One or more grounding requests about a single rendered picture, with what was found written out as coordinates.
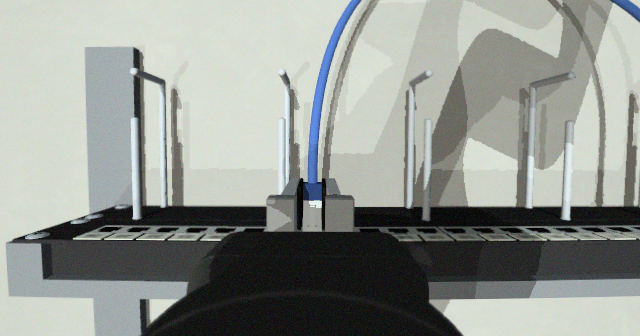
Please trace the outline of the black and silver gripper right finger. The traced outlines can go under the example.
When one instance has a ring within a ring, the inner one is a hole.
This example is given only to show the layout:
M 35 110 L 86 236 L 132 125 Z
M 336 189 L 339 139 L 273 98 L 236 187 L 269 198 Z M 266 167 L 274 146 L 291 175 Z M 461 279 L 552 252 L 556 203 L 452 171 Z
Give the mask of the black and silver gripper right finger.
M 354 198 L 341 195 L 334 178 L 322 178 L 322 230 L 354 232 Z

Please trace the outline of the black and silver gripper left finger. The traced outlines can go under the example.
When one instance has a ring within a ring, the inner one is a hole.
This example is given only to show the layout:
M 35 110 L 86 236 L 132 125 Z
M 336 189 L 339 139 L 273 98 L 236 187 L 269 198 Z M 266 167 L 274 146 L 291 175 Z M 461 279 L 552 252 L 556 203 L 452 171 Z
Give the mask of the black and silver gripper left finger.
M 303 219 L 303 178 L 291 178 L 281 195 L 266 199 L 267 232 L 297 232 Z

